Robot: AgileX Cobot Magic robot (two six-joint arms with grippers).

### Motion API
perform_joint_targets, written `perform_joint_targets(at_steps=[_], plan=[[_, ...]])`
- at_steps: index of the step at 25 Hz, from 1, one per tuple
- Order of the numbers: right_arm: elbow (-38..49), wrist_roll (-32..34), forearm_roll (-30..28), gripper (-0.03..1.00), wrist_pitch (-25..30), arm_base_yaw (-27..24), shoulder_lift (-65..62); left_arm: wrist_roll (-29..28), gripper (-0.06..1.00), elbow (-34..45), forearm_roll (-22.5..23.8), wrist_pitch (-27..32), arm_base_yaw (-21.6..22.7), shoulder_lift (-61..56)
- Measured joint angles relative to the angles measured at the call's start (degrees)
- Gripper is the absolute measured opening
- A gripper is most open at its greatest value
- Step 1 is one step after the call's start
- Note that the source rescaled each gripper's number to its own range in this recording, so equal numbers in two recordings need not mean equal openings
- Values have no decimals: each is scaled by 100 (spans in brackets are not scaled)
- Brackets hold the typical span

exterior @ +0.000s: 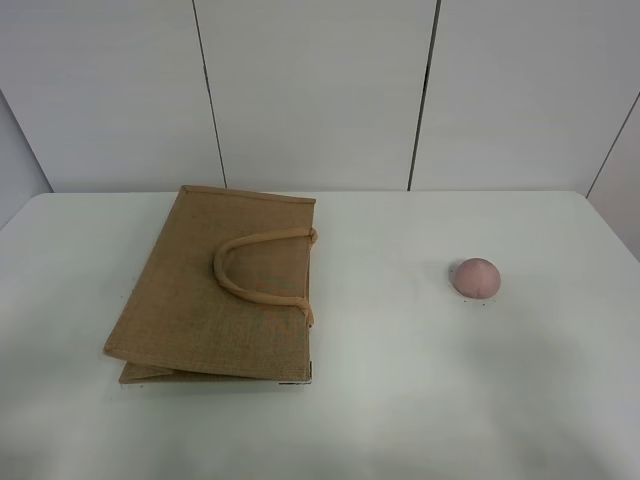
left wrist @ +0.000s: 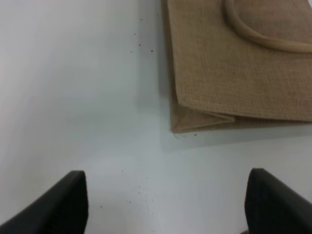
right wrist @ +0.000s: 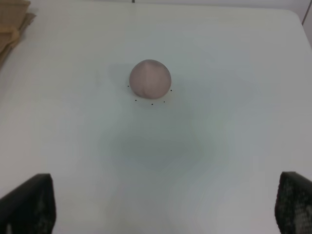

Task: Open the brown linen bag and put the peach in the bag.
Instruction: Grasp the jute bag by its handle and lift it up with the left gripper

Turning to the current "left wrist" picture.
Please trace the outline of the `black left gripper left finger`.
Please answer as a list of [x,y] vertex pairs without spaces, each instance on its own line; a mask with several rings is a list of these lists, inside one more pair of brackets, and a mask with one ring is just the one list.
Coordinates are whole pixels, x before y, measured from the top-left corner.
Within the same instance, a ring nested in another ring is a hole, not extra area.
[[84,171],[71,171],[10,220],[2,234],[83,234],[89,215]]

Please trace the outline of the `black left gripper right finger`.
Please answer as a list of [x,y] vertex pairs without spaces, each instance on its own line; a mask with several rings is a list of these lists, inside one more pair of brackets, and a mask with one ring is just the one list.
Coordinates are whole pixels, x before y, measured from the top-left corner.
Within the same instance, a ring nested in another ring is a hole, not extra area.
[[312,232],[312,204],[262,168],[249,174],[245,215],[250,234]]

